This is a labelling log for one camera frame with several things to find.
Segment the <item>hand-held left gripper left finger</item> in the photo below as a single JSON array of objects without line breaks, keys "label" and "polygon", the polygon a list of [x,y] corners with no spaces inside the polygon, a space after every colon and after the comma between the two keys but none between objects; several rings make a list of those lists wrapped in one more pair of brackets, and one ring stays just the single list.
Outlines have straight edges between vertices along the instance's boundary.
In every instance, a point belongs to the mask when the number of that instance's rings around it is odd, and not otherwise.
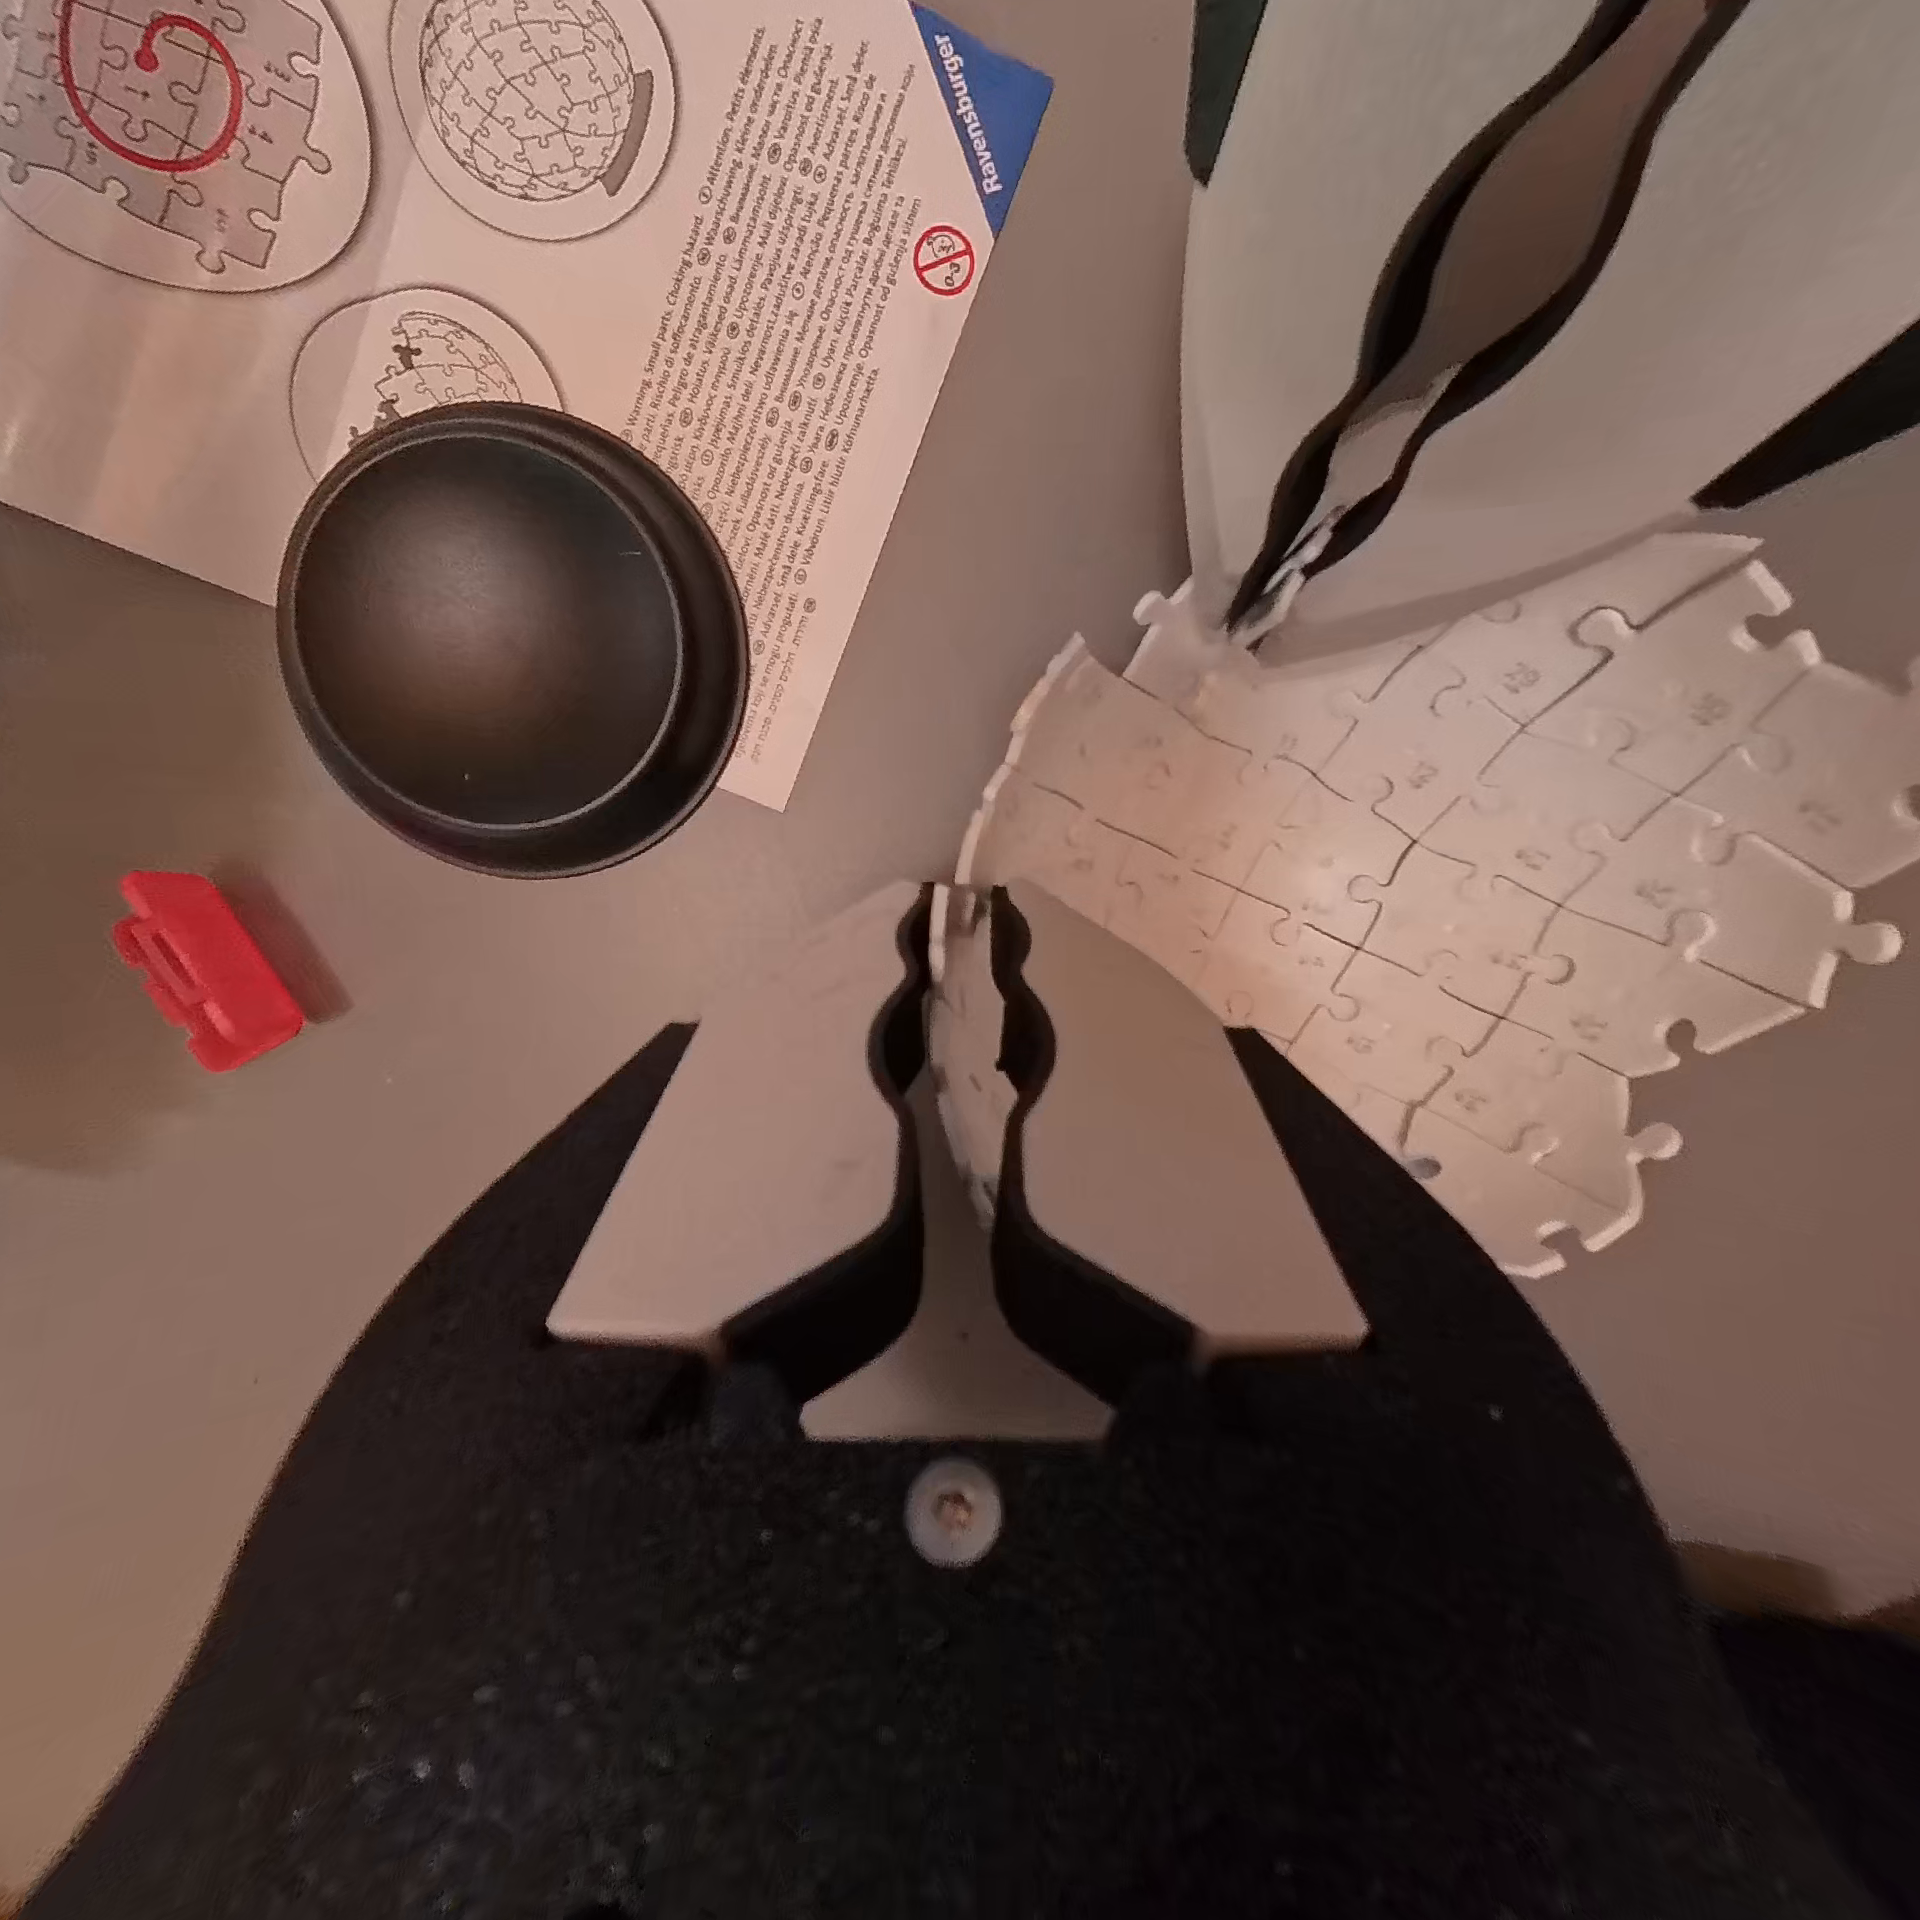
[{"label": "hand-held left gripper left finger", "polygon": [[899,1338],[922,1297],[927,919],[932,884],[889,880],[694,1023],[552,1338],[760,1368],[793,1407]]}]

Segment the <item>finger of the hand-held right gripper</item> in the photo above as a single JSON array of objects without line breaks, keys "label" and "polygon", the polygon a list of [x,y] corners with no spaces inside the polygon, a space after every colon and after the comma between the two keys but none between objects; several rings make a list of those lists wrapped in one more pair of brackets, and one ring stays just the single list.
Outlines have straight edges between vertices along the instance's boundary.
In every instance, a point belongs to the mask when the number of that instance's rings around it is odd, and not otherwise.
[{"label": "finger of the hand-held right gripper", "polygon": [[1476,402],[1348,448],[1363,534],[1307,577],[1312,631],[1587,560],[1693,508],[1917,323],[1917,3],[1644,3],[1649,88],[1600,248]]},{"label": "finger of the hand-held right gripper", "polygon": [[1476,402],[1600,248],[1644,3],[1197,3],[1182,481],[1201,601],[1334,500],[1381,415]]}]

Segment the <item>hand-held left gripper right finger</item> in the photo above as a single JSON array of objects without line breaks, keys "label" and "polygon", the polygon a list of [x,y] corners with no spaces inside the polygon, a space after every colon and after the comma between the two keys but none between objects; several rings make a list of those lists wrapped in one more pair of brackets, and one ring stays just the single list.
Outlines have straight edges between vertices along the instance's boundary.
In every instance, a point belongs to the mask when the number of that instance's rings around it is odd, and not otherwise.
[{"label": "hand-held left gripper right finger", "polygon": [[1368,1319],[1215,1016],[1037,880],[989,894],[1013,1088],[995,1307],[1122,1409],[1240,1355],[1352,1353]]}]

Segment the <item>single white puzzle piece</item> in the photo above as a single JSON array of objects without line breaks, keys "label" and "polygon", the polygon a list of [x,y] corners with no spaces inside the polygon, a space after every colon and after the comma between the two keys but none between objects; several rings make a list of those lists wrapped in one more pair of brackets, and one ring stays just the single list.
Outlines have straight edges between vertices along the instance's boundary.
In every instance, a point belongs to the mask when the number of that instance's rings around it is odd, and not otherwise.
[{"label": "single white puzzle piece", "polygon": [[1243,581],[1236,586],[1236,595],[1222,610],[1222,634],[1240,650],[1253,650],[1284,627],[1291,603],[1307,589],[1307,577],[1329,551],[1336,529],[1352,516],[1352,500],[1334,500],[1317,519],[1312,519],[1284,551],[1262,551]]}]

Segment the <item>grey partial puzzle ball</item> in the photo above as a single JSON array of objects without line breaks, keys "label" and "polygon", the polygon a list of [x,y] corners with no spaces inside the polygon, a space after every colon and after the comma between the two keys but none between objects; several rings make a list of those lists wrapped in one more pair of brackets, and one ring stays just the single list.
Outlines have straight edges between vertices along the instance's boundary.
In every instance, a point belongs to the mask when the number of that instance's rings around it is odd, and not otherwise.
[{"label": "grey partial puzzle ball", "polygon": [[932,935],[940,1106],[992,1211],[983,900],[1037,880],[1253,1031],[1500,1260],[1641,1215],[1677,1129],[1635,1083],[1897,956],[1860,888],[1917,866],[1917,660],[1853,672],[1758,542],[1656,530],[1355,650],[1135,601],[1126,670],[1069,637],[1009,722]]}]

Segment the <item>folded paper leaflet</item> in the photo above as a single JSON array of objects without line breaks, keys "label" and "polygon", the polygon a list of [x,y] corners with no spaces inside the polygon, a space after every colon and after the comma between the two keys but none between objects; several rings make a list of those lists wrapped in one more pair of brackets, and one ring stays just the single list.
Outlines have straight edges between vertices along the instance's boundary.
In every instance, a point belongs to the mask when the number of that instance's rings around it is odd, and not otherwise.
[{"label": "folded paper leaflet", "polygon": [[267,603],[362,437],[618,433],[784,808],[1049,106],[922,3],[2,3],[2,504]]}]

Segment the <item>red plastic block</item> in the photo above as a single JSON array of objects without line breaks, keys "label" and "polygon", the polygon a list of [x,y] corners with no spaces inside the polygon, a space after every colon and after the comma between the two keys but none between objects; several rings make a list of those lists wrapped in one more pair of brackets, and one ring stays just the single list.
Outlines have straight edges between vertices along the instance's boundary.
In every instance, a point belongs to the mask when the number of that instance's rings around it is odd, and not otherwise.
[{"label": "red plastic block", "polygon": [[130,871],[113,955],[206,1070],[235,1070],[305,1034],[305,1011],[222,888],[186,871]]}]

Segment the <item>black dome stand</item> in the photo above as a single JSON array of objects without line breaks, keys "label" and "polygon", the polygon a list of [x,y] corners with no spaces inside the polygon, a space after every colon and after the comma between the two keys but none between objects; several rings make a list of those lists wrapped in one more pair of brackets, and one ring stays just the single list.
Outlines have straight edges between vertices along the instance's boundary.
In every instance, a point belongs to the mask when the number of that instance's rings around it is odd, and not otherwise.
[{"label": "black dome stand", "polygon": [[386,421],[325,467],[278,575],[278,666],[321,772],[489,878],[611,871],[718,790],[751,637],[694,500],[528,402]]}]

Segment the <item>person's dark clothing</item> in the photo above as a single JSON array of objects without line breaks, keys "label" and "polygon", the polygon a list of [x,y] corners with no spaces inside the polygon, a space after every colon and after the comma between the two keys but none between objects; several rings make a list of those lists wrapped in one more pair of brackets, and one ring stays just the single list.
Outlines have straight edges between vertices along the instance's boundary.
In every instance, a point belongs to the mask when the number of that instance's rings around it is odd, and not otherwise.
[{"label": "person's dark clothing", "polygon": [[1917,1643],[1865,1623],[1709,1616],[1767,1758],[1886,1916],[1917,1916]]}]

